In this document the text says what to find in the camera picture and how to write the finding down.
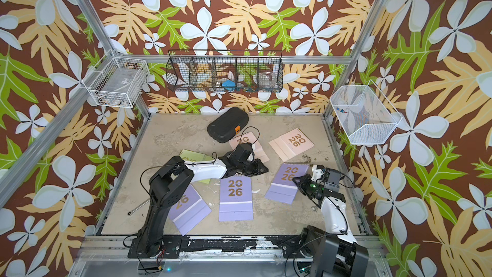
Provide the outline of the pink 2026 calendar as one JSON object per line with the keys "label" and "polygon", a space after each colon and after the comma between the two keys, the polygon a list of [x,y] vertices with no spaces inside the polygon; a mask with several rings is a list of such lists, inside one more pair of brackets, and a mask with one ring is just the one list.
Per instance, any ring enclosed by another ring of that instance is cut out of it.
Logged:
{"label": "pink 2026 calendar", "polygon": [[262,145],[257,140],[256,136],[252,132],[247,132],[243,135],[238,134],[228,141],[231,148],[234,150],[240,143],[251,143],[254,156],[256,159],[260,159],[262,162],[268,162],[270,159],[266,155]]}
{"label": "pink 2026 calendar", "polygon": [[283,162],[314,147],[314,144],[296,128],[269,142]]}

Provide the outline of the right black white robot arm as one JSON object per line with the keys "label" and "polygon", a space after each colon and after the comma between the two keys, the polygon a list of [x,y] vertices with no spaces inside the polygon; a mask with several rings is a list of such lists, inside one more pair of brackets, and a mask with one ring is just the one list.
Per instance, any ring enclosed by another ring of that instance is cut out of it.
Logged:
{"label": "right black white robot arm", "polygon": [[335,270],[347,276],[365,276],[369,264],[366,247],[360,245],[348,223],[345,196],[340,192],[340,181],[346,175],[321,165],[313,174],[293,178],[301,194],[320,209],[325,223],[325,234],[303,243],[298,250],[314,252],[310,276],[324,276]]}

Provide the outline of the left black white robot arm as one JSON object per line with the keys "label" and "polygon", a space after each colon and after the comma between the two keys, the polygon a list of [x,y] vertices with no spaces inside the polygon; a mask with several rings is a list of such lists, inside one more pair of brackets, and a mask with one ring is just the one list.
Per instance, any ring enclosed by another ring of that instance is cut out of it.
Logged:
{"label": "left black white robot arm", "polygon": [[224,179],[240,174],[254,177],[269,172],[261,159],[254,156],[251,143],[239,144],[224,156],[210,161],[188,162],[173,156],[163,166],[155,167],[149,179],[149,210],[143,227],[129,248],[130,259],[149,259],[160,255],[165,243],[163,230],[173,205],[184,196],[188,186],[196,181]]}

